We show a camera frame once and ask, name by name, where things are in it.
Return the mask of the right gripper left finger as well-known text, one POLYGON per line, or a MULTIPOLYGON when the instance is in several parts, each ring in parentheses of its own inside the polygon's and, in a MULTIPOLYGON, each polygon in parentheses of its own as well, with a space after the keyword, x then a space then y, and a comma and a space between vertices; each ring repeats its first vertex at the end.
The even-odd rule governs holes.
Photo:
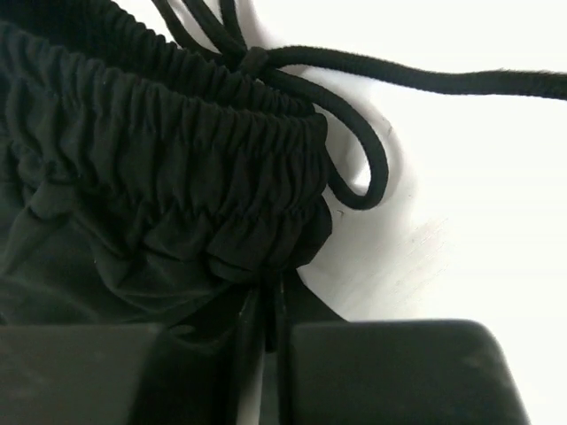
POLYGON ((235 286, 206 303, 191 315, 170 327, 174 336, 191 344, 224 345, 242 326, 261 311, 260 291, 252 287, 235 286))

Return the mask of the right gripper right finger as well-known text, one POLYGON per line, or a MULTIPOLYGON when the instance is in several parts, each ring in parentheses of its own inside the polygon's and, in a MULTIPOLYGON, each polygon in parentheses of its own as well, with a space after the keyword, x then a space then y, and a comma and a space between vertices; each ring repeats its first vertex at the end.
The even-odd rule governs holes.
POLYGON ((325 321, 346 322, 306 286, 297 270, 284 272, 276 287, 277 325, 325 321))

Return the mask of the black trousers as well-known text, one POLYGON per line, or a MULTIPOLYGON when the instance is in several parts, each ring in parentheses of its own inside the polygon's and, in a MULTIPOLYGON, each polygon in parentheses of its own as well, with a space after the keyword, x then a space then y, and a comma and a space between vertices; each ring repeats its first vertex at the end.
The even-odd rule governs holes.
POLYGON ((171 327, 231 287, 306 264, 394 267, 404 212, 384 145, 305 65, 447 95, 564 100, 564 73, 434 73, 246 44, 233 2, 187 4, 215 44, 112 1, 1 4, 1 322, 171 327))

